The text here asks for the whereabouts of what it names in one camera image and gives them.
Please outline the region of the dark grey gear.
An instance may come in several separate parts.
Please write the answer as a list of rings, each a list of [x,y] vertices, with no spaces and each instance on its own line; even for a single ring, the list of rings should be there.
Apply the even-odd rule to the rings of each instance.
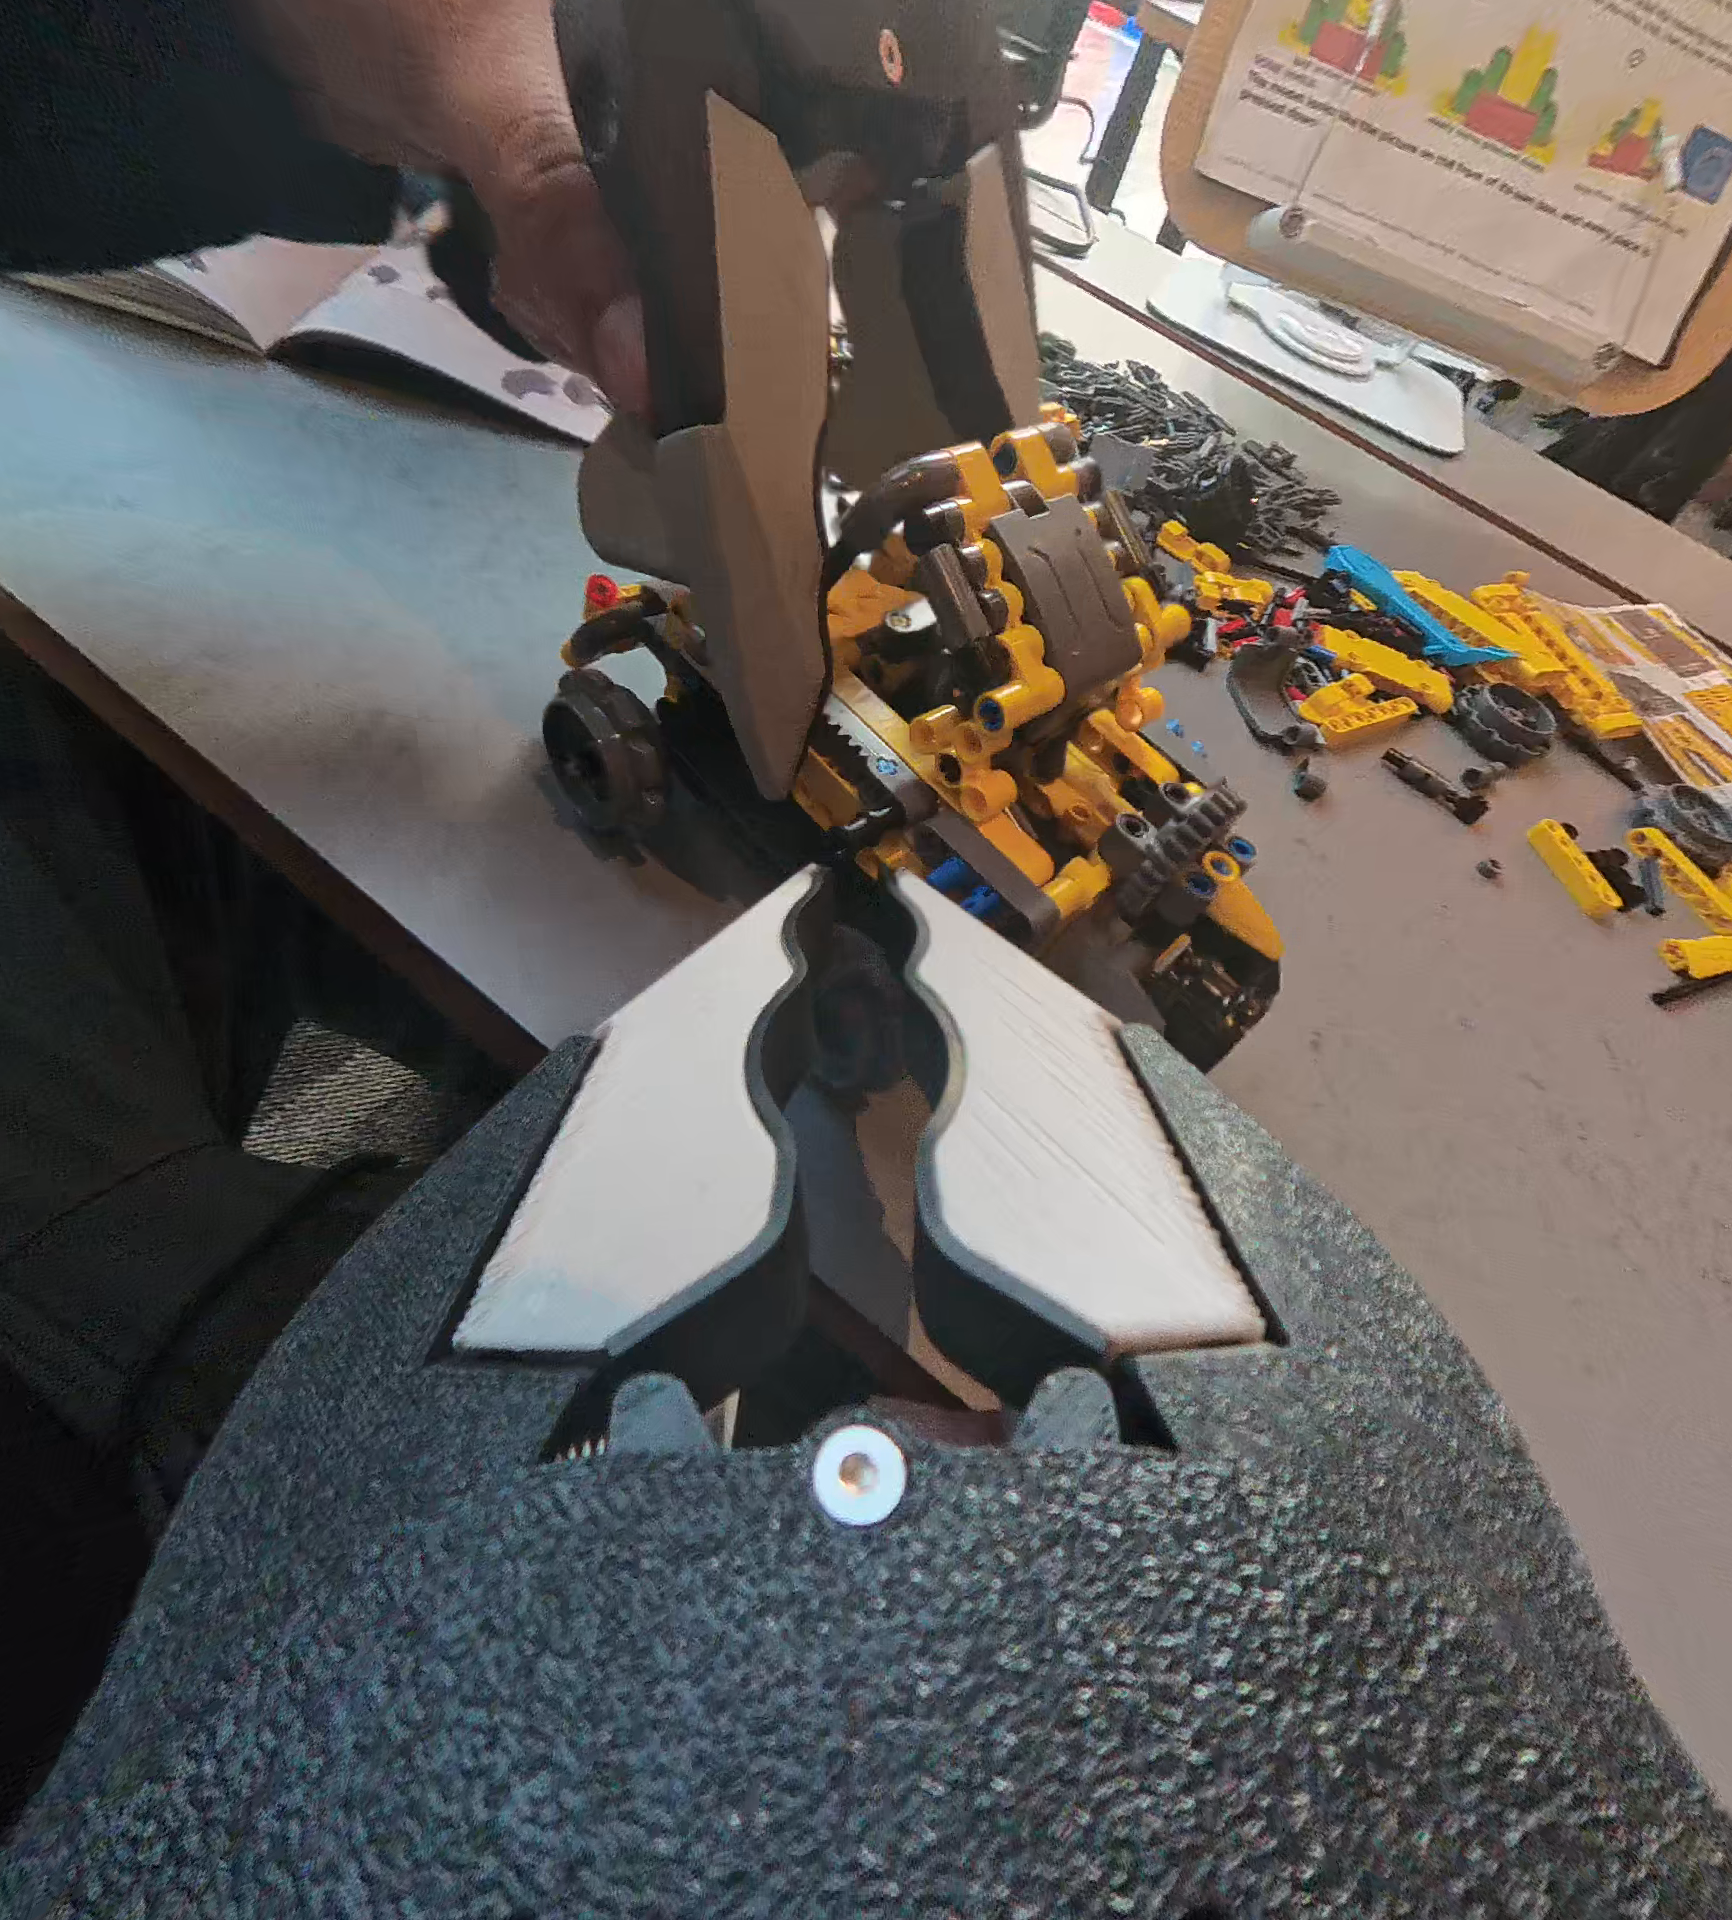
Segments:
[[[1140,852],[1134,892],[1144,904],[1190,874],[1204,872],[1204,854],[1222,848],[1246,800],[1230,780],[1164,780],[1152,786],[1136,810],[1120,816],[1120,828]]]

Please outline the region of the black mesh chair seat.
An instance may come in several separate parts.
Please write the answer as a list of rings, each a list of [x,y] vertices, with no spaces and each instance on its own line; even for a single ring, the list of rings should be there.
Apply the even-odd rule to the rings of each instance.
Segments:
[[[446,1082],[316,1020],[294,1020],[240,1146],[260,1160],[334,1170],[368,1160],[430,1166],[470,1124]]]

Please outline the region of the white sign base plate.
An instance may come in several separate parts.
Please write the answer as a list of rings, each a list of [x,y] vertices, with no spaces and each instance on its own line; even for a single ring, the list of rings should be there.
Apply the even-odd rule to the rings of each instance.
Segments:
[[[1178,254],[1144,308],[1192,342],[1420,452],[1448,460],[1466,452],[1464,392],[1420,358],[1412,334],[1206,252]]]

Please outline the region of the dark grey toothed wheel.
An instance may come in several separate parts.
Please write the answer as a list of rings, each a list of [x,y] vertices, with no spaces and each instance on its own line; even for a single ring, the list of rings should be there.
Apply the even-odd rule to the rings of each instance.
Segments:
[[[1544,698],[1516,684],[1462,686],[1450,718],[1478,756],[1506,768],[1550,756],[1558,738],[1558,720]]]

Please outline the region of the short yellow beam brick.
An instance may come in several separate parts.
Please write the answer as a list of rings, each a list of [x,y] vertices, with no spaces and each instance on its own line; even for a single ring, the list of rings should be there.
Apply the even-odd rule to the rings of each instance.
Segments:
[[[1524,840],[1572,906],[1588,920],[1598,924],[1628,910],[1620,890],[1590,858],[1570,824],[1558,818],[1542,818],[1526,828]]]

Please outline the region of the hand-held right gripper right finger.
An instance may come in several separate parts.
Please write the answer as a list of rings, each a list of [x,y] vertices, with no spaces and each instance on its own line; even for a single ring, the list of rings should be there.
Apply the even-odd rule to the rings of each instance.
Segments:
[[[1272,1316],[1142,1080],[1156,1042],[924,880],[906,936],[912,1328],[1028,1444],[1178,1452],[1142,1364],[1250,1352]]]

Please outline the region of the yellow toy brick vehicle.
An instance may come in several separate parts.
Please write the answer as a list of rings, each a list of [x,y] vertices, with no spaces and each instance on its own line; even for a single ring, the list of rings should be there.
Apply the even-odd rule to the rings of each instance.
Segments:
[[[992,444],[888,472],[838,522],[822,614],[830,694],[938,794],[904,826],[806,742],[796,782],[764,798],[710,680],[686,588],[592,574],[584,620],[542,708],[544,760],[596,840],[648,838],[678,790],[754,864],[820,860],[846,914],[878,934],[874,886],[912,876],[1000,938],[1112,990],[1192,1066],[1212,1070],[1282,986],[1284,940],[1248,874],[1240,818],[1224,846],[1144,904],[1122,816],[1192,772],[1148,736],[1150,684],[1190,612],[1158,590],[1132,518],[1058,406]]]

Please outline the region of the yellow printed sticker sheet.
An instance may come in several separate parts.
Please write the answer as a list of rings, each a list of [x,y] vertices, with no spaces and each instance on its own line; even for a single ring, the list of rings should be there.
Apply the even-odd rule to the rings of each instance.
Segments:
[[[1732,656],[1658,602],[1548,608],[1620,690],[1676,778],[1732,802]]]

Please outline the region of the grey toothed rack piece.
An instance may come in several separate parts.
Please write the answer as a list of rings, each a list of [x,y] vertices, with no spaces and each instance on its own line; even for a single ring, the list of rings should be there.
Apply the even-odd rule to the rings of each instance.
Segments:
[[[808,748],[868,796],[868,808],[896,808],[904,826],[926,824],[940,810],[940,796],[928,780],[836,692],[826,696],[808,732]]]

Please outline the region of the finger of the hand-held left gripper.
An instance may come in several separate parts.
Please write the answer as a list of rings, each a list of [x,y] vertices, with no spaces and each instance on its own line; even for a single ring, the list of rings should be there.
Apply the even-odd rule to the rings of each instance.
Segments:
[[[824,460],[840,484],[1040,416],[1040,334],[1014,136],[988,142],[902,202],[846,210],[830,276],[850,364]]]
[[[832,672],[820,586],[828,258],[766,126],[710,92],[706,142],[724,414],[678,436],[686,584],[744,768],[782,802]]]

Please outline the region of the instruction sign board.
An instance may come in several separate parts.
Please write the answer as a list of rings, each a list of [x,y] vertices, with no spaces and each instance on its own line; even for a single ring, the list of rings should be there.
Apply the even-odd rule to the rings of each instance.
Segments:
[[[1732,350],[1732,2],[1204,4],[1166,212],[1598,416]]]

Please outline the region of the open instruction booklet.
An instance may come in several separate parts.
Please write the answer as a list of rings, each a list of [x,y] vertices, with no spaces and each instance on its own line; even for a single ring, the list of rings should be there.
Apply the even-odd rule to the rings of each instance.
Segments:
[[[580,444],[612,408],[586,376],[496,342],[430,268],[422,234],[380,248],[254,236],[226,248],[16,282],[260,358],[358,350],[438,376]]]

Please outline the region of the pile of loose brick pieces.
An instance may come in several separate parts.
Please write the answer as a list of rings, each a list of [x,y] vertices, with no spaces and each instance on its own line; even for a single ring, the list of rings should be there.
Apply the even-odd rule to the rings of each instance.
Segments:
[[[1732,932],[1732,862],[1708,876],[1662,832],[1632,824],[1644,786],[1680,780],[1648,746],[1612,678],[1556,622],[1550,604],[1564,600],[1534,588],[1522,570],[1458,590],[1384,564],[1406,588],[1436,582],[1460,596],[1456,612],[1494,616],[1518,648],[1514,660],[1436,668],[1420,658],[1406,626],[1326,576],[1326,548],[1350,546],[1332,536],[1340,498],[1312,484],[1288,446],[1240,438],[1204,400],[1144,362],[1096,362],[1042,336],[1040,368],[1044,396],[1076,426],[1082,452],[1094,456],[1150,540],[1160,582],[1182,590],[1190,606],[1174,656],[1222,674],[1252,738],[1286,758],[1294,800],[1328,796],[1326,756],[1378,748],[1388,778],[1476,828],[1504,780],[1568,748],[1616,780],[1628,800],[1622,836],[1600,844],[1560,820],[1628,908],[1598,924],[1646,914],[1632,854],[1652,852],[1666,884],[1658,920],[1688,924],[1668,940]],[[1478,682],[1514,684],[1544,700],[1556,720],[1546,758],[1498,766],[1462,740],[1450,712],[1456,692]]]

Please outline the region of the small grey wheel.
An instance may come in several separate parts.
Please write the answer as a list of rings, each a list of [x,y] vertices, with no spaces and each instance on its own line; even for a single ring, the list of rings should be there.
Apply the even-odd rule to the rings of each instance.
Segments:
[[[1692,782],[1644,784],[1632,824],[1664,834],[1706,876],[1732,862],[1732,812]]]

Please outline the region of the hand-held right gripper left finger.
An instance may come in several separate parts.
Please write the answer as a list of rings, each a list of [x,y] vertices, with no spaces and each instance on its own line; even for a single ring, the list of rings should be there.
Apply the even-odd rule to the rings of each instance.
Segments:
[[[808,866],[590,1038],[446,1334],[450,1360],[578,1376],[542,1462],[604,1446],[634,1380],[676,1380],[710,1414],[806,1332],[788,1108],[814,1062],[828,956],[830,876]]]

